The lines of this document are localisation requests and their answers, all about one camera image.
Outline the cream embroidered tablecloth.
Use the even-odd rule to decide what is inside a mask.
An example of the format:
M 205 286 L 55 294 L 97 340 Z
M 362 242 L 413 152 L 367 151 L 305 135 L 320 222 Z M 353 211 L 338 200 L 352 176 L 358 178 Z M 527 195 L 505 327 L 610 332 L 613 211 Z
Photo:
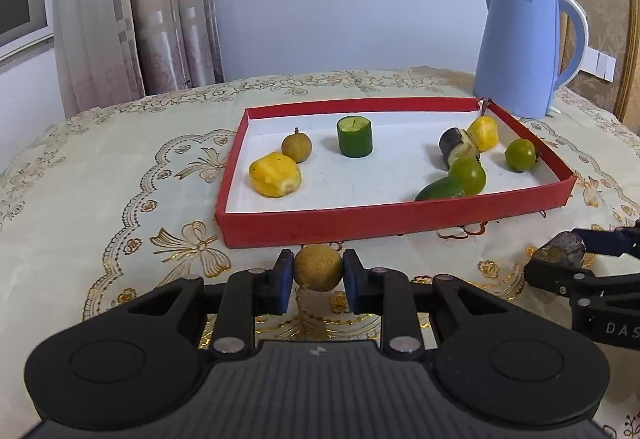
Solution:
M 93 109 L 48 129 L 1 177 L 1 433 L 37 422 L 23 383 L 40 341 L 185 273 L 210 282 L 271 266 L 269 248 L 229 249 L 214 222 L 224 164 L 243 112 L 271 103 L 466 96 L 472 77 L 420 66 L 250 78 Z M 525 289 L 530 255 L 556 233 L 610 230 L 639 216 L 639 139 L 568 89 L 530 129 L 574 170 L 566 206 L 460 228 L 358 242 L 369 267 L 421 283 L 450 271 L 570 322 L 567 303 Z

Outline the blue electric kettle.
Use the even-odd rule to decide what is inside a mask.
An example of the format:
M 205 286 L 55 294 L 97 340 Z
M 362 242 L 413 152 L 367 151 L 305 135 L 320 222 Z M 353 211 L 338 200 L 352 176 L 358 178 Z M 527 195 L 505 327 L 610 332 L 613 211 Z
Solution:
M 514 116 L 536 120 L 550 110 L 555 90 L 579 72 L 589 46 L 585 9 L 576 0 L 485 0 L 487 18 L 473 94 Z M 575 49 L 560 68 L 561 16 L 574 26 Z

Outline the cucumber end piece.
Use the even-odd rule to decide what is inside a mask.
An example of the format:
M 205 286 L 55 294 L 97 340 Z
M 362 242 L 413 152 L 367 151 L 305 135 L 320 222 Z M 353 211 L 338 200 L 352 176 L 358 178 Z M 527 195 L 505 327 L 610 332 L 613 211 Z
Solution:
M 416 201 L 457 199 L 462 196 L 465 196 L 465 192 L 461 180 L 446 176 L 425 186 L 416 195 Z

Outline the pink patterned curtain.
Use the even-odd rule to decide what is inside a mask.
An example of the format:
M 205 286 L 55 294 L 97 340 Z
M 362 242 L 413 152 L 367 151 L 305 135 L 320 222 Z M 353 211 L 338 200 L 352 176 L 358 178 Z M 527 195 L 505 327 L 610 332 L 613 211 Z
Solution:
M 66 116 L 224 81 L 215 0 L 53 0 Z

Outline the cucumber cylinder piece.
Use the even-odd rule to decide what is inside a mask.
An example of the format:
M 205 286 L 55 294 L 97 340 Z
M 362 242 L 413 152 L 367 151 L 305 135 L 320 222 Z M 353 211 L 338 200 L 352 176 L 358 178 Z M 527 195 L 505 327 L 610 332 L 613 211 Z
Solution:
M 369 118 L 344 116 L 336 123 L 340 152 L 352 159 L 364 158 L 373 150 L 372 124 Z

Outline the dark eggplant chunk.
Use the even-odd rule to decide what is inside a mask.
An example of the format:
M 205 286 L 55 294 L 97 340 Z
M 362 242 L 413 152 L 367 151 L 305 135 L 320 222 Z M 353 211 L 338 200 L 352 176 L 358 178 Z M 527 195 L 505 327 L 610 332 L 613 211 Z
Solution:
M 585 241 L 578 233 L 562 231 L 538 248 L 533 259 L 551 266 L 580 268 L 586 253 Z
M 445 130 L 439 138 L 438 146 L 447 168 L 461 158 L 480 159 L 480 149 L 469 134 L 459 127 Z

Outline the yellow pepper piece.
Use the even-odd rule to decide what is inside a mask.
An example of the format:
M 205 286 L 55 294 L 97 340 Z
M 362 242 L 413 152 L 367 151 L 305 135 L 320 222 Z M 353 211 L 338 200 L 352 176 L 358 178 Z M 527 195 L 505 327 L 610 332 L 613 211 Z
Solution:
M 271 152 L 250 164 L 248 174 L 253 189 L 267 198 L 283 198 L 302 184 L 296 162 L 280 152 Z
M 499 143 L 499 130 L 495 118 L 482 115 L 466 129 L 480 153 L 493 149 Z

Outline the brown longan fruit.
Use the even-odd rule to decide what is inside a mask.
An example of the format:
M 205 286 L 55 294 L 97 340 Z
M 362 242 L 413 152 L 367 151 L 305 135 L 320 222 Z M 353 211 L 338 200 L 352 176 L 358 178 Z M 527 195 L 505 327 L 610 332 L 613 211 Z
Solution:
M 294 280 L 304 289 L 330 292 L 343 277 L 340 253 L 326 244 L 304 246 L 294 258 Z
M 295 128 L 294 133 L 283 139 L 281 152 L 296 164 L 300 164 L 305 162 L 311 155 L 312 142 L 306 134 Z

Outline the white wall switch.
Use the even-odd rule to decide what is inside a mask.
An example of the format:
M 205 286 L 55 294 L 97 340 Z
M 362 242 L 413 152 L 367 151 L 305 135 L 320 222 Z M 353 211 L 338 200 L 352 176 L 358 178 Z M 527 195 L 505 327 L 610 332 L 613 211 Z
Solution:
M 582 58 L 582 72 L 588 73 L 599 80 L 613 83 L 616 68 L 616 58 L 592 47 L 587 47 Z

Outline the green tomato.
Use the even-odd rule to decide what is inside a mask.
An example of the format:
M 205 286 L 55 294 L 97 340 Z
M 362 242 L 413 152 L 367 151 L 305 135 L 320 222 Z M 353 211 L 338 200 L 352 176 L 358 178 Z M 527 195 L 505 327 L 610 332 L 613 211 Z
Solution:
M 504 151 L 506 165 L 518 173 L 527 172 L 537 162 L 537 152 L 532 141 L 525 138 L 513 140 Z
M 486 186 L 486 172 L 473 156 L 457 159 L 449 168 L 448 176 L 460 182 L 466 196 L 477 196 Z

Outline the red shallow box tray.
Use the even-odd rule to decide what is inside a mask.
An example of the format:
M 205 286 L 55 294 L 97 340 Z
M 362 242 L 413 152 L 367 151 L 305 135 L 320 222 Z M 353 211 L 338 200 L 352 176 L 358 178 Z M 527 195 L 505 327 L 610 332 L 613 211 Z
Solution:
M 498 146 L 482 156 L 487 184 L 477 196 L 416 201 L 446 174 L 438 140 L 451 127 L 468 127 L 480 114 L 472 97 L 388 97 L 273 104 L 245 110 L 228 157 L 215 208 L 230 248 L 319 243 L 386 237 L 457 227 L 566 204 L 576 176 L 556 153 L 516 118 L 490 103 Z M 369 118 L 373 150 L 352 159 L 340 152 L 336 123 Z M 250 185 L 250 164 L 277 150 L 295 128 L 312 141 L 300 166 L 302 184 L 281 199 Z M 533 142 L 536 164 L 518 173 L 504 151 L 515 139 Z

